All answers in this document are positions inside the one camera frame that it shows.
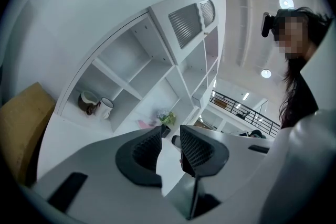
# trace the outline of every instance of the louvered cabinet door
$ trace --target louvered cabinet door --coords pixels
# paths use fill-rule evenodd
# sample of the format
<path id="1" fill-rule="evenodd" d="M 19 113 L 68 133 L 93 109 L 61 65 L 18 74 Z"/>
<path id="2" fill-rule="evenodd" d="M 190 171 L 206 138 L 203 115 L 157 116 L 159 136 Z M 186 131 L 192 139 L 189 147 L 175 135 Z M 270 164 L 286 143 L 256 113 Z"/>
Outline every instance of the louvered cabinet door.
<path id="1" fill-rule="evenodd" d="M 165 0 L 149 8 L 177 65 L 218 25 L 215 7 L 216 0 Z"/>

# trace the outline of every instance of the round ceiling light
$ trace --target round ceiling light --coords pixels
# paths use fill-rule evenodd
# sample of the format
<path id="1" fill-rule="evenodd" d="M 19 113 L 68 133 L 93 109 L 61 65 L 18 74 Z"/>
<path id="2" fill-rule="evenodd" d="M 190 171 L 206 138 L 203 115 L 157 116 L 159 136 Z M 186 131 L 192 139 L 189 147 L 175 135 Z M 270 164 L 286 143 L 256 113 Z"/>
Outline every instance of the round ceiling light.
<path id="1" fill-rule="evenodd" d="M 268 79 L 268 78 L 270 78 L 270 76 L 272 76 L 272 72 L 269 71 L 268 69 L 264 69 L 264 70 L 261 72 L 261 75 L 262 75 L 264 78 Z"/>
<path id="2" fill-rule="evenodd" d="M 279 0 L 281 8 L 294 8 L 293 0 Z"/>

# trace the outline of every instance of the white shelving unit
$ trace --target white shelving unit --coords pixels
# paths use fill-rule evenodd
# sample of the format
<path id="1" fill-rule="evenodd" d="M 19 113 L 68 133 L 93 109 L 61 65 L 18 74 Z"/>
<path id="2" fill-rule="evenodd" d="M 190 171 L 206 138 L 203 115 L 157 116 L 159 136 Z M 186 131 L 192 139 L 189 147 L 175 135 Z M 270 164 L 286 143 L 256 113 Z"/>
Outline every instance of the white shelving unit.
<path id="1" fill-rule="evenodd" d="M 150 8 L 154 21 L 145 13 L 125 24 L 79 69 L 65 92 L 58 114 L 112 137 L 153 125 L 155 121 L 158 124 L 157 111 L 168 109 L 176 114 L 175 124 L 169 125 L 171 133 L 175 133 L 190 119 L 196 106 L 206 104 L 208 97 L 204 98 L 204 94 L 210 91 L 217 75 L 218 18 L 214 3 L 214 0 L 168 0 Z M 183 38 L 171 36 L 178 34 L 172 28 L 175 13 L 171 13 L 190 5 L 195 8 L 191 9 L 196 11 L 192 18 L 199 20 L 201 31 L 183 48 L 175 50 L 172 43 L 176 45 Z M 187 19 L 183 13 L 178 16 Z M 107 119 L 88 116 L 79 109 L 78 97 L 83 90 L 113 101 L 114 108 Z"/>

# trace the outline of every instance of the brown mug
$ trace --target brown mug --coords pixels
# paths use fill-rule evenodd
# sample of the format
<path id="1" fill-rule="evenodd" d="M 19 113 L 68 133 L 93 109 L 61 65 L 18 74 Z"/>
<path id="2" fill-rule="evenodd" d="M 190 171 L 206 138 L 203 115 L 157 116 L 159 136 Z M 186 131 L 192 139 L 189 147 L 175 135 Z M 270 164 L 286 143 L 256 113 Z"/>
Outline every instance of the brown mug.
<path id="1" fill-rule="evenodd" d="M 78 97 L 78 106 L 88 115 L 92 115 L 98 105 L 99 99 L 92 92 L 83 91 Z"/>

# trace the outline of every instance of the flowers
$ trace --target flowers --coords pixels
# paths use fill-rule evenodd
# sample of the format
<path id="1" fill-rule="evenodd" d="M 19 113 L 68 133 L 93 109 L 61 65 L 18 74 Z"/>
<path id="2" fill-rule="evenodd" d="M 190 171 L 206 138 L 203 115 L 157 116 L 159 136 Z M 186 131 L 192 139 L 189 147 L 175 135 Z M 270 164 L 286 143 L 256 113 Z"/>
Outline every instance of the flowers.
<path id="1" fill-rule="evenodd" d="M 168 109 L 160 109 L 156 116 L 164 125 L 175 124 L 176 115 L 174 112 L 170 112 Z"/>

